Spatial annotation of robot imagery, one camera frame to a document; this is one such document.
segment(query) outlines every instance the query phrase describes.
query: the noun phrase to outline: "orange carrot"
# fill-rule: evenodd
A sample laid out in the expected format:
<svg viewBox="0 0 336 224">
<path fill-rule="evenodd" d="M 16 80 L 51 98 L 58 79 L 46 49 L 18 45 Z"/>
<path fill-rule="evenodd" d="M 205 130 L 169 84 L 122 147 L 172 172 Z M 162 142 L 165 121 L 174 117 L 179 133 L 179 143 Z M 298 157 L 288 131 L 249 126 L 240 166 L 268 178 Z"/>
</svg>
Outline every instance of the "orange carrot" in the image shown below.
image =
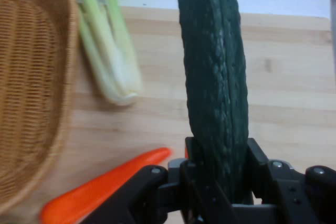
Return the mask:
<svg viewBox="0 0 336 224">
<path fill-rule="evenodd" d="M 117 168 L 69 191 L 44 206 L 42 224 L 73 224 L 91 213 L 146 165 L 156 165 L 171 155 L 169 148 L 146 152 Z"/>
</svg>

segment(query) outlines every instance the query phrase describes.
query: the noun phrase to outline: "wooden surface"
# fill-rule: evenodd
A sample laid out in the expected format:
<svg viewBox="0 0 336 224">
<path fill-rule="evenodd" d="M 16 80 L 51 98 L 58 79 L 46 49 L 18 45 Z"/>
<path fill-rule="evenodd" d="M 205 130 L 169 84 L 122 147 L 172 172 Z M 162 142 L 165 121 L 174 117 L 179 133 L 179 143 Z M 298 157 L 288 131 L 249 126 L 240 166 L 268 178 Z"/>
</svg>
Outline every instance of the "wooden surface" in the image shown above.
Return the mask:
<svg viewBox="0 0 336 224">
<path fill-rule="evenodd" d="M 125 8 L 145 91 L 133 106 L 101 98 L 79 58 L 71 131 L 55 167 L 0 223 L 36 223 L 41 206 L 132 157 L 170 146 L 183 157 L 190 136 L 178 12 Z M 303 172 L 336 169 L 336 95 L 330 22 L 314 17 L 242 15 L 249 129 L 270 158 Z M 173 214 L 168 224 L 182 223 Z"/>
</svg>

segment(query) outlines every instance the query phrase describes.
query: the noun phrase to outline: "woven basket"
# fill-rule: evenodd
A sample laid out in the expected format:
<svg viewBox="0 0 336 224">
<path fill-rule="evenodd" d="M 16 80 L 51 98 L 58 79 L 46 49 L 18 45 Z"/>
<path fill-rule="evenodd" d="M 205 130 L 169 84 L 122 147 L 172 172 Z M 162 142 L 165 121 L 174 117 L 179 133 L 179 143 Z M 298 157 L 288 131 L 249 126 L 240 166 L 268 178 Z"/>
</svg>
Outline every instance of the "woven basket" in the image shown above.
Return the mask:
<svg viewBox="0 0 336 224">
<path fill-rule="evenodd" d="M 0 214 L 58 155 L 77 43 L 75 0 L 0 0 Z"/>
</svg>

